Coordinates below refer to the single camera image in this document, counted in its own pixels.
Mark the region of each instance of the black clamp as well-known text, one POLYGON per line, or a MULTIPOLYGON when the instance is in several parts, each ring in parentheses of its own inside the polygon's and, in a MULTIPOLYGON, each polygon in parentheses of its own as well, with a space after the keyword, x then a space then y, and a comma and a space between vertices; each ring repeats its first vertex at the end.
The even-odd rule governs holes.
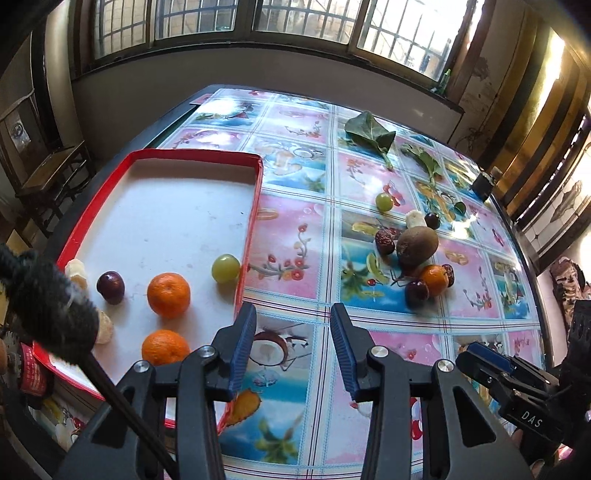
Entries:
POLYGON ((531 479, 519 450, 452 362, 403 360, 354 326, 342 303, 330 311, 330 332, 352 400, 374 402, 362 480, 410 479, 411 397, 421 400, 424 480, 531 479))
MULTIPOLYGON (((176 467, 173 478, 223 480, 214 401, 235 398, 246 371, 256 329, 256 309, 244 302, 232 326, 211 345, 182 362, 154 367, 136 362, 117 384, 133 409, 164 439, 166 401, 176 398, 176 467)), ((127 426, 118 410, 103 403, 54 476, 54 480, 152 480, 162 466, 127 426)))

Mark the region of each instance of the table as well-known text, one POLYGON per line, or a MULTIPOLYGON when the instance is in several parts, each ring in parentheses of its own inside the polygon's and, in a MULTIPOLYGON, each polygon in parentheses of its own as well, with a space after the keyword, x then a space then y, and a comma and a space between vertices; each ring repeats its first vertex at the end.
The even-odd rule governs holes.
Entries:
MULTIPOLYGON (((194 110, 189 100, 179 105, 98 173, 58 225, 46 254, 57 258, 85 204, 128 151, 149 143, 263 158, 244 299, 256 305, 258 329, 266 335, 255 342, 239 397, 258 408, 220 436, 228 478, 359 477, 371 407, 351 402, 344 390, 328 328, 335 302, 342 301, 376 343, 409 361, 454 360, 477 340, 544 365, 535 282, 506 217, 469 190, 478 173, 471 160, 378 119, 397 132, 390 172, 345 134, 344 123, 356 111, 249 88, 214 86, 191 100, 200 103, 205 94, 211 96, 201 107, 194 110), (402 153, 405 144, 439 160, 443 173, 435 185, 402 153), (374 206, 384 190, 396 200, 385 215, 374 206), (452 208, 459 200, 467 207, 465 216, 452 208), (440 215, 434 259, 451 264, 456 274, 455 285, 420 314, 409 310, 403 288, 391 281, 400 271, 380 264, 372 244, 381 226, 404 229, 404 214, 413 209, 440 215)), ((480 394, 494 411, 495 402, 482 387, 480 394)), ((415 399, 409 406, 413 476, 420 478, 420 408, 415 399)))

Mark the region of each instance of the banana piece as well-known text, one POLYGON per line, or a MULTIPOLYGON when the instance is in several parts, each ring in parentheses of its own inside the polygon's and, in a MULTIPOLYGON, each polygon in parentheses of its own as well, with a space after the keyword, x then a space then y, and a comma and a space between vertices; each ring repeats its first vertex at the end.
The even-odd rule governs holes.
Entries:
POLYGON ((88 282, 86 280, 86 271, 84 269, 84 263, 77 258, 73 258, 66 264, 64 269, 66 277, 72 282, 77 284, 82 290, 88 289, 88 282))
POLYGON ((99 313, 99 333, 96 335, 95 344, 109 343, 113 338, 113 322, 102 310, 96 311, 99 313))
POLYGON ((425 216, 418 210, 411 210, 405 215, 404 219, 406 220, 407 228, 412 228, 414 226, 427 226, 427 222, 425 222, 425 216))

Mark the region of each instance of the wooden chair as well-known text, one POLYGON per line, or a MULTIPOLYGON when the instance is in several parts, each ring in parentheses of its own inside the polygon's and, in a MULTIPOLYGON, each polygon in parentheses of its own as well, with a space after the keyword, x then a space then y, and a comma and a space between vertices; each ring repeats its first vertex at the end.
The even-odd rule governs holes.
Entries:
POLYGON ((54 216, 62 217, 63 201, 74 200, 96 169, 84 141, 58 150, 48 146, 33 94, 34 90, 0 114, 0 164, 15 196, 49 237, 48 226, 54 216))

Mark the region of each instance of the green leaf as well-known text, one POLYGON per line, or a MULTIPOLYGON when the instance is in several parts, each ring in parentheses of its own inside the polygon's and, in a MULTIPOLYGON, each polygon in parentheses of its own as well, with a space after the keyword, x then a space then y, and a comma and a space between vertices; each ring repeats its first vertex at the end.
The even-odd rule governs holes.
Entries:
POLYGON ((388 158, 388 151, 392 146, 396 132, 388 132, 371 112, 365 111, 347 120, 345 131, 358 145, 370 148, 382 155, 388 170, 394 168, 392 161, 388 158))
POLYGON ((412 145, 404 144, 401 147, 402 153, 414 158, 419 162, 427 173, 429 174, 429 180, 435 182, 435 175, 441 175, 441 165, 439 162, 426 152, 421 147, 413 147, 412 145))

